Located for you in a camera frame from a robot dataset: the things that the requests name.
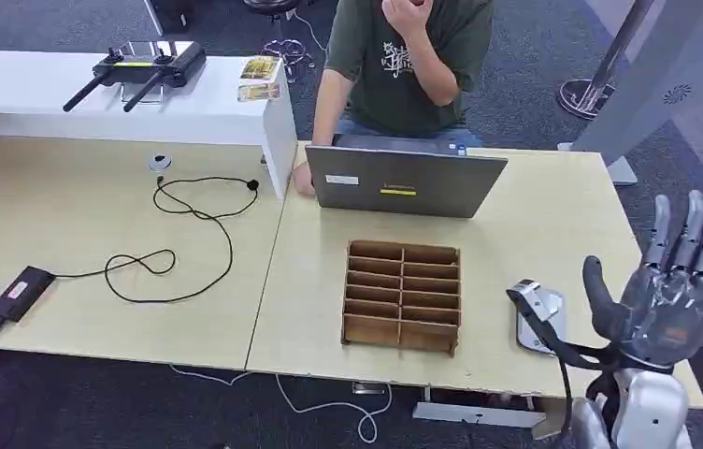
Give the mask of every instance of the man's hand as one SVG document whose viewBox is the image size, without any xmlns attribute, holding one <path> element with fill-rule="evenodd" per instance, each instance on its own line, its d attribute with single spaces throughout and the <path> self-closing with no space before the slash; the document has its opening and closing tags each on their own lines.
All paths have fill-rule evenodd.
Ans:
<svg viewBox="0 0 703 449">
<path fill-rule="evenodd" d="M 294 186 L 296 191 L 302 195 L 316 195 L 313 189 L 313 176 L 310 174 L 310 166 L 307 162 L 303 162 L 299 167 L 294 169 L 291 174 L 294 178 Z"/>
<path fill-rule="evenodd" d="M 415 5 L 410 0 L 382 0 L 384 18 L 404 39 L 416 33 L 425 33 L 425 25 L 434 0 Z"/>
</svg>

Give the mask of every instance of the small card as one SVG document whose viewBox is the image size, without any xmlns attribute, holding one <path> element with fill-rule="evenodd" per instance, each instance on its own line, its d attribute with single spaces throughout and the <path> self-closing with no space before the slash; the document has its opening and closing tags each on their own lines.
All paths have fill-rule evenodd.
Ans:
<svg viewBox="0 0 703 449">
<path fill-rule="evenodd" d="M 247 62 L 241 72 L 243 80 L 268 80 L 275 70 L 277 58 L 274 56 L 255 56 Z"/>
<path fill-rule="evenodd" d="M 280 85 L 274 82 L 268 84 L 246 84 L 238 86 L 238 101 L 268 100 L 280 98 Z"/>
</svg>

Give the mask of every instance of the gray carpet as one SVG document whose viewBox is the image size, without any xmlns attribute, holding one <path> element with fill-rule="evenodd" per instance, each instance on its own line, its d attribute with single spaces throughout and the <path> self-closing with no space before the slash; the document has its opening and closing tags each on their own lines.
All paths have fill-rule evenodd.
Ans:
<svg viewBox="0 0 703 449">
<path fill-rule="evenodd" d="M 66 4 L 0 0 L 0 50 L 102 51 L 129 38 L 154 37 L 141 0 Z M 209 52 L 254 51 L 272 36 L 265 18 L 251 15 L 238 0 L 204 1 L 199 8 L 203 13 L 188 36 Z M 300 10 L 323 42 L 334 8 L 333 0 L 319 0 Z M 300 22 L 288 23 L 286 33 L 310 42 Z M 562 80 L 592 73 L 597 57 L 591 55 L 602 54 L 609 41 L 582 0 L 499 0 L 481 89 L 467 99 L 470 128 L 496 147 L 550 149 L 573 140 L 585 123 L 561 111 L 552 93 Z M 317 60 L 322 61 L 320 54 Z M 292 87 L 301 138 L 310 135 L 315 85 L 316 72 L 307 72 Z M 672 124 L 631 152 L 629 160 L 641 182 L 621 189 L 619 196 L 645 242 L 653 196 L 669 194 L 679 215 L 687 191 L 703 191 L 703 166 Z M 600 256 L 607 264 L 607 255 Z M 356 435 L 359 413 L 295 415 L 271 376 L 254 375 L 229 388 L 183 378 L 165 366 L 18 353 L 0 357 L 0 448 L 193 449 L 224 441 L 240 449 L 366 447 Z M 352 399 L 348 384 L 339 382 L 288 378 L 285 387 L 298 407 Z M 413 388 L 395 389 L 392 409 L 377 417 L 380 435 L 373 446 L 469 447 L 465 427 L 412 420 L 417 395 Z M 383 398 L 355 400 L 373 409 Z M 695 447 L 703 448 L 703 412 L 690 413 L 688 422 Z M 477 448 L 546 446 L 522 430 L 480 426 L 470 433 Z"/>
</svg>

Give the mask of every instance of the cardboard divider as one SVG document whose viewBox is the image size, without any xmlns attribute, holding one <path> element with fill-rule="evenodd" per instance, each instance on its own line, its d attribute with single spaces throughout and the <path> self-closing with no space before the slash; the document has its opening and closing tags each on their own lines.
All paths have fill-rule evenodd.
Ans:
<svg viewBox="0 0 703 449">
<path fill-rule="evenodd" d="M 349 270 L 366 273 L 401 276 L 401 262 L 394 260 L 372 259 L 369 257 L 349 257 Z"/>
<path fill-rule="evenodd" d="M 459 279 L 459 267 L 457 265 L 405 262 L 401 274 L 412 278 Z"/>
<path fill-rule="evenodd" d="M 343 314 L 343 342 L 398 344 L 397 319 Z"/>
<path fill-rule="evenodd" d="M 453 355 L 458 327 L 401 321 L 399 344 L 405 348 L 442 351 Z"/>
<path fill-rule="evenodd" d="M 349 245 L 349 255 L 375 259 L 404 260 L 404 250 L 400 245 L 379 241 L 354 240 Z"/>
<path fill-rule="evenodd" d="M 401 319 L 456 326 L 460 324 L 458 310 L 436 309 L 433 307 L 403 306 L 401 308 Z"/>
<path fill-rule="evenodd" d="M 453 356 L 462 320 L 460 260 L 451 247 L 350 241 L 341 342 Z"/>
<path fill-rule="evenodd" d="M 459 250 L 447 246 L 405 245 L 404 262 L 458 265 Z"/>
<path fill-rule="evenodd" d="M 379 316 L 381 318 L 398 319 L 398 304 L 346 298 L 343 306 L 343 312 L 353 315 Z"/>
<path fill-rule="evenodd" d="M 346 285 L 346 298 L 398 304 L 400 302 L 401 292 L 390 288 Z"/>
<path fill-rule="evenodd" d="M 369 285 L 383 288 L 401 288 L 401 278 L 384 274 L 366 273 L 363 271 L 349 271 L 346 273 L 346 284 Z"/>
<path fill-rule="evenodd" d="M 404 277 L 402 283 L 404 290 L 429 293 L 449 293 L 459 294 L 459 281 L 455 279 L 431 279 L 431 278 L 409 278 Z"/>
<path fill-rule="evenodd" d="M 437 307 L 440 309 L 459 309 L 459 296 L 447 293 L 401 292 L 401 305 L 418 307 Z"/>
</svg>

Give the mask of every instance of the person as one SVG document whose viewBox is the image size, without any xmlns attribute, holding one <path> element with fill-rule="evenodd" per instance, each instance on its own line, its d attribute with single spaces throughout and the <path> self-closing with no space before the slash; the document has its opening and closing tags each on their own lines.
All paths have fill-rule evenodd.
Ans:
<svg viewBox="0 0 703 449">
<path fill-rule="evenodd" d="M 492 0 L 339 0 L 313 144 L 339 133 L 480 146 L 464 126 L 461 91 L 476 88 L 493 8 Z M 293 176 L 298 192 L 315 193 L 307 163 Z"/>
</svg>

